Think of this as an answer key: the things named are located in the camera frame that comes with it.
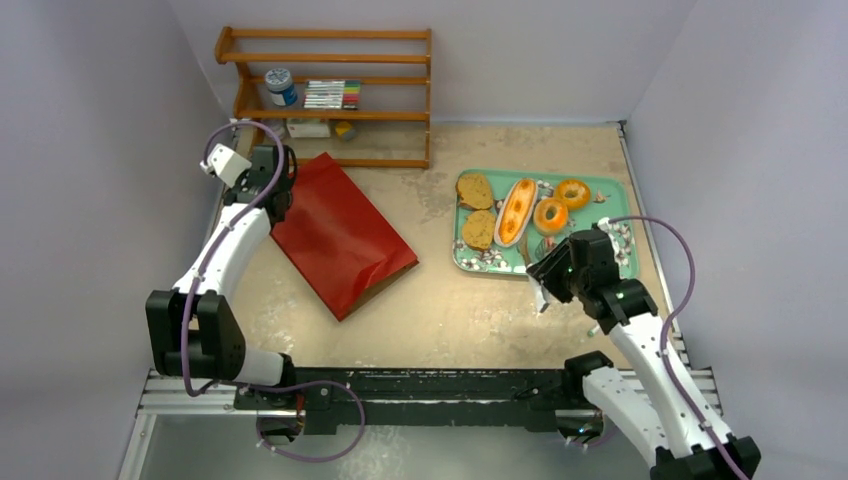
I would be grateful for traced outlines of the red paper bag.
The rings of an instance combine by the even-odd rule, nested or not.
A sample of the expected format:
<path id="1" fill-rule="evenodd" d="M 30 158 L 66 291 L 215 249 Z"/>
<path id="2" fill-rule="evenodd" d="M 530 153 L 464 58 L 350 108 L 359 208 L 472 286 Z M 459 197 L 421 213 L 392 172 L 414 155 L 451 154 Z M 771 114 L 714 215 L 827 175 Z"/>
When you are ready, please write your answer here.
<path id="1" fill-rule="evenodd" d="M 271 238 L 339 322 L 419 263 L 338 162 L 299 168 L 293 205 Z"/>

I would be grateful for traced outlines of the coloured marker set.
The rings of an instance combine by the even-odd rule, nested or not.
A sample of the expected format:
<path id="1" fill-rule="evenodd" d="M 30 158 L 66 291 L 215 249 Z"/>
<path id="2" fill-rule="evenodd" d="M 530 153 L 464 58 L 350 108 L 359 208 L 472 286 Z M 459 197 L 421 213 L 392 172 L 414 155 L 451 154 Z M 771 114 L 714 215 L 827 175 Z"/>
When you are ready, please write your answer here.
<path id="1" fill-rule="evenodd" d="M 304 89 L 305 109 L 357 110 L 361 97 L 360 80 L 309 80 Z"/>

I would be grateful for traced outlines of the clear plastic bottle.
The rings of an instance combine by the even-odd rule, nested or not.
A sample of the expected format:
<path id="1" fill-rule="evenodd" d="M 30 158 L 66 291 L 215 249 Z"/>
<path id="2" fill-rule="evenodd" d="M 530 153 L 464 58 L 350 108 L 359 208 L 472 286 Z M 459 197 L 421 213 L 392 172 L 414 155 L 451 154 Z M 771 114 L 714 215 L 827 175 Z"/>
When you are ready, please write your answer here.
<path id="1" fill-rule="evenodd" d="M 283 119 L 267 119 L 263 123 L 272 130 L 272 132 L 282 141 L 285 141 L 288 134 L 286 123 Z"/>

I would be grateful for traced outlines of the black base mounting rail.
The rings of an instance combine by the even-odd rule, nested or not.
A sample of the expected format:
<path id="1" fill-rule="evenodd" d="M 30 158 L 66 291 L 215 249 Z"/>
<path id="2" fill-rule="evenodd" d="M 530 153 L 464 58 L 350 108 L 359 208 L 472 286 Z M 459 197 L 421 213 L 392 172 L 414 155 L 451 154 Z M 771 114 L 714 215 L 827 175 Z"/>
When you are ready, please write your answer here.
<path id="1" fill-rule="evenodd" d="M 559 369 L 297 367 L 294 393 L 236 393 L 238 410 L 305 421 L 308 435 L 342 425 L 520 427 L 583 440 L 601 436 L 600 411 Z"/>

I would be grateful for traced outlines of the blue lidded jar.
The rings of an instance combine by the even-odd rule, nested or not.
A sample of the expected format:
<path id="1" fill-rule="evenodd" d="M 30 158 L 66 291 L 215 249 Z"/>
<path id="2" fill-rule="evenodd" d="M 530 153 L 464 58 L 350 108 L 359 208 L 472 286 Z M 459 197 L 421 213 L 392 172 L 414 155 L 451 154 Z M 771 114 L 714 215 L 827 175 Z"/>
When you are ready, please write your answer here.
<path id="1" fill-rule="evenodd" d="M 264 75 L 264 83 L 274 105 L 289 107 L 297 103 L 298 93 L 289 70 L 274 68 L 267 71 Z"/>

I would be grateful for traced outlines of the small white box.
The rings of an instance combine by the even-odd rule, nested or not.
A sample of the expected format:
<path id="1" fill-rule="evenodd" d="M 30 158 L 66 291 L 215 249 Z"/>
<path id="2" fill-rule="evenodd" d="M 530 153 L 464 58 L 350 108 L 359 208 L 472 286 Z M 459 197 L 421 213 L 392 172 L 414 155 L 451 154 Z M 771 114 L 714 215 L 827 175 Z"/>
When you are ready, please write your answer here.
<path id="1" fill-rule="evenodd" d="M 331 127 L 327 120 L 317 118 L 291 118 L 286 120 L 291 138 L 330 138 Z"/>

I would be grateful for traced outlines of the fake baguette bread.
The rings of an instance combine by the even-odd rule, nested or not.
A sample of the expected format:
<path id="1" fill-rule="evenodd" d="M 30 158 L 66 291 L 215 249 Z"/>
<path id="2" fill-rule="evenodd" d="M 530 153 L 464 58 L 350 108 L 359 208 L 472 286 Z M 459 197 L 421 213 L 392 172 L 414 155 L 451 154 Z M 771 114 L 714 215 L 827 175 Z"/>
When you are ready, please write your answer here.
<path id="1" fill-rule="evenodd" d="M 538 186 L 531 178 L 521 178 L 510 188 L 499 211 L 494 234 L 495 243 L 507 248 L 523 235 L 538 196 Z"/>

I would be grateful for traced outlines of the metal tongs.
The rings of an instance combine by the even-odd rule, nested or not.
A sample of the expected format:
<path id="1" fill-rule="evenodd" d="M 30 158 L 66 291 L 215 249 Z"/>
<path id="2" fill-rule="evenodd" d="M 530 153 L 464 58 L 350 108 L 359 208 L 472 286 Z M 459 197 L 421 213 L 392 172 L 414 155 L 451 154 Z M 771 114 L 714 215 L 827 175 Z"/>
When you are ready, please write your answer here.
<path id="1" fill-rule="evenodd" d="M 542 285 L 529 274 L 529 267 L 532 265 L 532 259 L 528 251 L 527 234 L 524 233 L 518 242 L 518 250 L 522 256 L 525 266 L 525 276 L 528 278 L 529 284 L 534 295 L 534 306 L 537 314 L 543 314 L 549 307 L 548 292 Z"/>

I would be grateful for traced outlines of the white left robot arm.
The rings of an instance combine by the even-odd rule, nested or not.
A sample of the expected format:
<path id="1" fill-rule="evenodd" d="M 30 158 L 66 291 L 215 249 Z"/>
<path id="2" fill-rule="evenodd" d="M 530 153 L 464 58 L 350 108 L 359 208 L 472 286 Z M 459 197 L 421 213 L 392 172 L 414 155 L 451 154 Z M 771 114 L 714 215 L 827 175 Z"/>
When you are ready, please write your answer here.
<path id="1" fill-rule="evenodd" d="M 245 158 L 218 143 L 201 163 L 227 189 L 220 218 L 191 268 L 145 303 L 155 369 L 168 376 L 249 384 L 272 408 L 297 399 L 291 357 L 247 345 L 227 300 L 249 261 L 292 205 L 297 157 L 263 145 Z"/>

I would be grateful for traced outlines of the yellow grey cube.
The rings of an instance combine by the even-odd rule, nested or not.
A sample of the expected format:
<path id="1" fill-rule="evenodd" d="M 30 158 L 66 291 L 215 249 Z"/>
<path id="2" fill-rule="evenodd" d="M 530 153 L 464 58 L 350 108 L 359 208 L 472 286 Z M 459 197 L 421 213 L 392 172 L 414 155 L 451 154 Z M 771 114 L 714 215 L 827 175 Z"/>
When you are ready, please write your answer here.
<path id="1" fill-rule="evenodd" d="M 334 124 L 334 131 L 342 141 L 350 141 L 358 135 L 356 127 L 349 121 L 337 121 Z"/>

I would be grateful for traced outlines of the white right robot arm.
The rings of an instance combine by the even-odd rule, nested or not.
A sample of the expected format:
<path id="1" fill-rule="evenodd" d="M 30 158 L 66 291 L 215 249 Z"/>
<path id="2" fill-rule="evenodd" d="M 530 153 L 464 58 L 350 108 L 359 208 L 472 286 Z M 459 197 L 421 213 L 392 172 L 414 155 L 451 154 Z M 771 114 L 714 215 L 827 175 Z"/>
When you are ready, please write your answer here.
<path id="1" fill-rule="evenodd" d="M 599 228 L 571 234 L 526 273 L 539 293 L 577 300 L 629 362 L 644 392 L 600 352 L 567 360 L 561 392 L 599 408 L 643 456 L 653 479 L 750 479 L 761 461 L 751 437 L 732 432 L 669 344 L 646 287 L 621 277 L 616 248 Z"/>

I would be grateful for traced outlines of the wooden shelf rack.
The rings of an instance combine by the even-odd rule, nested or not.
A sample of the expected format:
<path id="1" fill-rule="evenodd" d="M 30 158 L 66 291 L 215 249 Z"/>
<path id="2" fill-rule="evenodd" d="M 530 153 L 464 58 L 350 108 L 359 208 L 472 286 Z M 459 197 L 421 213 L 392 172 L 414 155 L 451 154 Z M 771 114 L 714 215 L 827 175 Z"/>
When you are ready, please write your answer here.
<path id="1" fill-rule="evenodd" d="M 315 41 L 415 41 L 424 45 L 420 54 L 389 53 L 306 53 L 247 52 L 238 46 L 247 40 L 315 40 Z M 342 122 L 415 122 L 423 125 L 423 157 L 421 159 L 342 159 L 346 167 L 420 168 L 431 165 L 431 96 L 432 96 L 433 32 L 426 30 L 321 30 L 321 29 L 257 29 L 225 26 L 218 35 L 214 57 L 218 64 L 234 64 L 238 90 L 233 101 L 233 115 L 238 119 L 291 120 L 317 119 Z M 276 69 L 256 75 L 252 63 L 354 64 L 420 66 L 421 75 L 343 76 L 282 75 Z M 412 111 L 367 110 L 361 107 L 364 86 L 422 87 L 424 107 Z"/>

